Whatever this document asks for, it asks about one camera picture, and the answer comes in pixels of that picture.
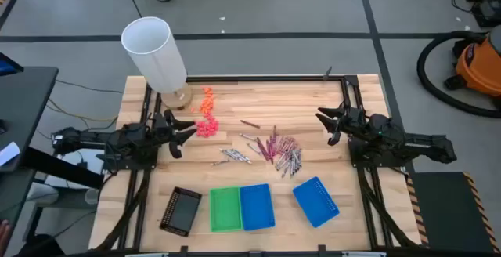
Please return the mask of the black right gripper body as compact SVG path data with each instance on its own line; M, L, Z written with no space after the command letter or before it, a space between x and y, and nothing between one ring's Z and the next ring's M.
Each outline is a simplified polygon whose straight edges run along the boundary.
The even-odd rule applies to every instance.
M340 141L342 132L357 139L369 142L370 137L366 128L367 116L365 115L365 111L363 109L351 107L345 103L341 103L339 107L345 109L345 114L341 118L333 118L338 120L338 131L331 133L332 136L327 143L330 146L336 145Z

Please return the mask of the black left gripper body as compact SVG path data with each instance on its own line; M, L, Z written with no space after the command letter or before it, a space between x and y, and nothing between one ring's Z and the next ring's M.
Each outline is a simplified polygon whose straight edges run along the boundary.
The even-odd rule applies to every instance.
M153 127L151 130L151 145L160 148L163 144L168 145L168 149L173 158L179 159L182 152L178 148L180 145L176 137L176 132L182 130L180 120L177 120L171 110L165 110L163 114L153 116Z

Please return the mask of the blue plastic basket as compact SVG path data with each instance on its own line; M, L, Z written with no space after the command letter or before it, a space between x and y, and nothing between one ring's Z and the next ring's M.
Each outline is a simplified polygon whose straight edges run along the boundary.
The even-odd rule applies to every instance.
M318 176L293 188L293 194L314 228L337 217L340 210Z
M262 230L276 225L272 195L267 183L241 187L240 207L244 230Z

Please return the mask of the orange eraser caps pile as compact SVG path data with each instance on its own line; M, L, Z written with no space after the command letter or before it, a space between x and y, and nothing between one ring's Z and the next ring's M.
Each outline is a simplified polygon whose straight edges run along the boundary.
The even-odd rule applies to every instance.
M214 93L212 88L203 88L204 98L200 104L200 112L202 114L210 114L214 108Z

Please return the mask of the black plastic basket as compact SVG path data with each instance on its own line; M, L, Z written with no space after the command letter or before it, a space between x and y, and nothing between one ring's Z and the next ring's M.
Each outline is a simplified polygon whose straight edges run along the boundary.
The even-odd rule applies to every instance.
M196 217L202 195L175 187L166 206L159 228L169 233L188 237Z

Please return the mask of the white box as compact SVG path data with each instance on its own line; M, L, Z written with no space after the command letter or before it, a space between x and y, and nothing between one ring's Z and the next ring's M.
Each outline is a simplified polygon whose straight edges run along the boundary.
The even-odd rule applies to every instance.
M102 150L91 150L91 149L81 149L69 154L58 155L57 158L66 161L72 165L78 167L86 168L91 172L97 173L99 175L103 174L103 161L97 158L98 154L103 154ZM73 183L66 179L61 179L56 176L47 175L45 179L45 184L53 187L61 188L71 188L71 189L88 189L88 186L84 186L78 183Z

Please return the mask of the white cylinder lamp wooden base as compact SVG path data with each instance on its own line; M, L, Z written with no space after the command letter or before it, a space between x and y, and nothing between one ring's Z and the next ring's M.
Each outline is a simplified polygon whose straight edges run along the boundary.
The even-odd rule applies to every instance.
M166 21L155 16L132 21L121 33L121 44L166 107L182 110L191 103L186 66Z

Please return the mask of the green plastic basket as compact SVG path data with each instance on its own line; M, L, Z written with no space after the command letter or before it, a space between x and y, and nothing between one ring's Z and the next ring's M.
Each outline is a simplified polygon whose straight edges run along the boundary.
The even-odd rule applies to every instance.
M230 232L243 229L238 187L213 188L209 192L211 231Z

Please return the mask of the clear plastic cup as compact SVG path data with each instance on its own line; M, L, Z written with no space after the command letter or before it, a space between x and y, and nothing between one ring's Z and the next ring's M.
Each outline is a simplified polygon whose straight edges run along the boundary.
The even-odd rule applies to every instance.
M84 195L85 202L88 205L97 205L99 203L100 191L97 189L87 189Z

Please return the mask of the black platform hazard stripes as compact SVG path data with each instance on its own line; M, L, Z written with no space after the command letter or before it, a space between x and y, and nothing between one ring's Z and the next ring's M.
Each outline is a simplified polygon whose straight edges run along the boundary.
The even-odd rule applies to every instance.
M421 242L435 250L501 254L472 177L465 172L418 172L408 177Z

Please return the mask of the black desk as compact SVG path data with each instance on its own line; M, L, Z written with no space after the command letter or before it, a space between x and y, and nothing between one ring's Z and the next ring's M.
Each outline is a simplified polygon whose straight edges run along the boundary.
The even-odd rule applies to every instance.
M9 143L20 148L19 155L0 166L0 222L6 220L11 226L20 217L36 172L91 188L103 185L103 175L30 147L58 73L55 67L27 67L0 77L0 119L7 127L0 134L0 150Z

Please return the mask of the white paper sheet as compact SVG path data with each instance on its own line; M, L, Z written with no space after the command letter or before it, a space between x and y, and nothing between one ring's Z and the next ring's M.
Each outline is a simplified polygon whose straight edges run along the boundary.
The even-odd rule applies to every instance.
M20 148L15 142L9 143L5 148L0 150L0 166L9 163L13 158L20 154Z

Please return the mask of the laptop with blue screen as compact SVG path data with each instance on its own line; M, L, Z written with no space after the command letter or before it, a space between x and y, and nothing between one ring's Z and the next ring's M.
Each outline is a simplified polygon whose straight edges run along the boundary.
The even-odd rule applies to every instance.
M24 72L24 68L0 52L0 77Z

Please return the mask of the person's hand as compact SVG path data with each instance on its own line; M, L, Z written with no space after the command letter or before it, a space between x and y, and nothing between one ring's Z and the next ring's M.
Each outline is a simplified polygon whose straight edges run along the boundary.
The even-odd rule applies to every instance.
M3 253L5 251L10 232L11 232L11 226L9 224L9 221L2 220L0 222L0 253Z

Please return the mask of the black aluminium table frame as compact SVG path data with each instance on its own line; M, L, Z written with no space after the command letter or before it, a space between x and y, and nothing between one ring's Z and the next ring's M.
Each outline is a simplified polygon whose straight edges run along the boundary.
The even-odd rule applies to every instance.
M174 159L161 148L157 167L150 177L139 247L146 252L291 252L315 251L325 245L330 251L364 250L370 247L357 172L349 161L348 145L341 140L327 144L328 134L315 116L319 107L338 106L343 95L335 79L319 76L259 76L242 78L207 77L192 82L193 101L176 112L180 120L198 120L203 88L214 93L213 114L218 131L208 138L194 136ZM260 125L254 128L240 120ZM285 176L247 146L240 133L267 139L276 125L277 133L292 136L301 148L302 167L292 178ZM238 150L251 164L225 156L220 149ZM212 163L228 163L212 166ZM340 214L314 228L293 194L293 188L318 176L340 210ZM210 225L209 192L213 188L267 183L271 189L276 225L255 231L215 233ZM178 186L202 195L188 237L159 228L171 192Z

